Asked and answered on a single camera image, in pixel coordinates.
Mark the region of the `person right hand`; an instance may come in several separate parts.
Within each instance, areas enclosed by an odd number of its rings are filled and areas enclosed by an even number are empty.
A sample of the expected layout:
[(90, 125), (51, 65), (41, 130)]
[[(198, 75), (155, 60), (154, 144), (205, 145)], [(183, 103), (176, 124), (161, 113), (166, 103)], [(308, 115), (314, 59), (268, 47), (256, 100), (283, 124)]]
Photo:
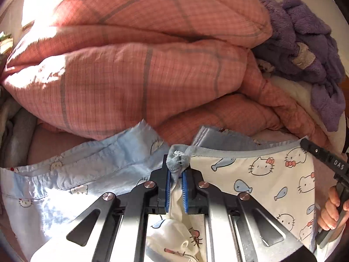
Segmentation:
[(321, 209), (318, 217), (318, 225), (326, 230), (332, 230), (337, 227), (339, 231), (344, 228), (346, 221), (348, 220), (348, 200), (344, 202), (342, 210), (345, 211), (345, 216), (340, 219), (340, 213), (337, 208), (340, 206), (340, 197), (335, 186), (330, 187), (328, 191), (328, 199)]

